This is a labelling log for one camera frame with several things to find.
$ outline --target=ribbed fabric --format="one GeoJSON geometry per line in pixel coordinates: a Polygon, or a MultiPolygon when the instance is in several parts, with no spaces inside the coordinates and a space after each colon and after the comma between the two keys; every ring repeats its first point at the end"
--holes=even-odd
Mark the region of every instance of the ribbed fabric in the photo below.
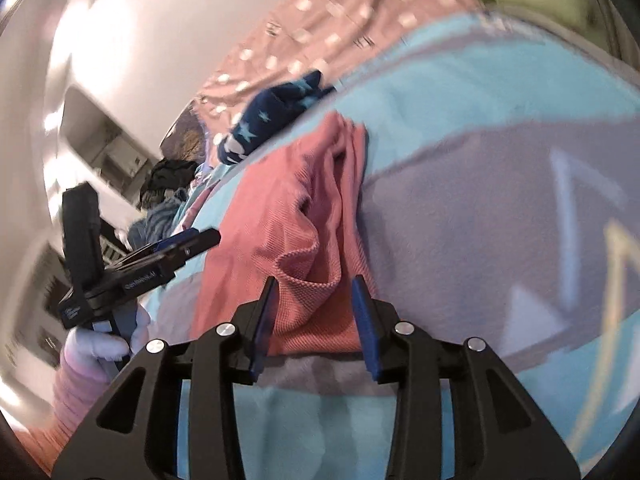
{"type": "Polygon", "coordinates": [[[356,227],[366,131],[335,112],[318,128],[250,165],[209,251],[191,335],[231,320],[280,284],[271,354],[360,349],[351,279],[369,266],[356,227]]]}
{"type": "Polygon", "coordinates": [[[106,379],[85,377],[73,370],[62,352],[51,421],[43,428],[16,431],[18,440],[45,473],[51,475],[60,451],[108,385],[106,379]]]}

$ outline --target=person's arm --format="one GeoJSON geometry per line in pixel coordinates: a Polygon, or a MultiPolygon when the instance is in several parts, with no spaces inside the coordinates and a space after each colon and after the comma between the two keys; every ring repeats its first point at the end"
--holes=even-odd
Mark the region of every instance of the person's arm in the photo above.
{"type": "MultiPolygon", "coordinates": [[[[150,318],[142,307],[136,321],[131,337],[133,353],[148,341],[150,318]]],[[[71,435],[110,384],[97,359],[119,360],[128,353],[129,346],[121,338],[88,330],[70,332],[60,355],[51,420],[42,428],[16,431],[18,440],[48,475],[71,435]]]]}

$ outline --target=silver screw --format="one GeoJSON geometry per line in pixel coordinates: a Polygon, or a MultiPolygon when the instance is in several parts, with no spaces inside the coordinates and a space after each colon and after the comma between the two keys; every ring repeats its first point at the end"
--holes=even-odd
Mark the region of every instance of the silver screw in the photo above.
{"type": "Polygon", "coordinates": [[[160,339],[152,339],[146,344],[146,351],[150,354],[157,354],[164,349],[164,341],[160,339]]]}
{"type": "Polygon", "coordinates": [[[472,337],[469,341],[466,342],[466,345],[474,352],[481,352],[486,348],[484,339],[480,339],[479,337],[472,337]]]}
{"type": "Polygon", "coordinates": [[[396,330],[400,335],[411,335],[414,333],[415,326],[408,321],[401,321],[400,323],[396,323],[394,330],[396,330]]]}
{"type": "Polygon", "coordinates": [[[222,323],[216,327],[216,333],[222,337],[233,335],[236,332],[236,327],[231,323],[222,323]]]}

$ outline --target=finger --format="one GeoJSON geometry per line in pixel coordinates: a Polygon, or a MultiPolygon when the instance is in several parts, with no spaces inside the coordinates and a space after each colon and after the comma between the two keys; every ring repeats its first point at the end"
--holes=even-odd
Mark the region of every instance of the finger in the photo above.
{"type": "Polygon", "coordinates": [[[77,330],[76,346],[82,355],[107,361],[119,361],[129,354],[129,345],[124,339],[93,330],[77,330]]]}
{"type": "Polygon", "coordinates": [[[140,352],[144,346],[149,342],[149,327],[139,326],[131,334],[131,351],[134,354],[140,352]]]}
{"type": "Polygon", "coordinates": [[[136,325],[140,328],[149,326],[150,323],[151,316],[149,313],[142,306],[138,306],[138,310],[136,311],[136,325]]]}

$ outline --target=blue gripper pad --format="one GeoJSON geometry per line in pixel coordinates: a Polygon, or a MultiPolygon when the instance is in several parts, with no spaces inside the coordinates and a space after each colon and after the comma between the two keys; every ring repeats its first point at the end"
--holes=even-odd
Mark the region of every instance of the blue gripper pad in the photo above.
{"type": "Polygon", "coordinates": [[[373,380],[377,381],[382,371],[380,343],[385,337],[385,333],[367,284],[360,275],[351,282],[351,306],[360,336],[365,365],[373,380]]]}
{"type": "Polygon", "coordinates": [[[273,327],[276,323],[278,315],[278,307],[280,305],[280,287],[275,278],[270,278],[266,296],[260,298],[263,308],[258,320],[258,327],[254,338],[254,360],[249,370],[254,381],[258,380],[260,374],[264,371],[264,361],[269,352],[269,341],[273,334],[273,327]]]}
{"type": "Polygon", "coordinates": [[[190,240],[191,238],[193,238],[194,236],[197,236],[198,234],[200,234],[200,231],[198,231],[196,228],[193,228],[193,227],[191,229],[182,231],[177,235],[174,235],[169,238],[165,238],[164,240],[160,240],[158,244],[155,246],[154,252],[159,253],[160,251],[162,251],[167,247],[190,240]]]}

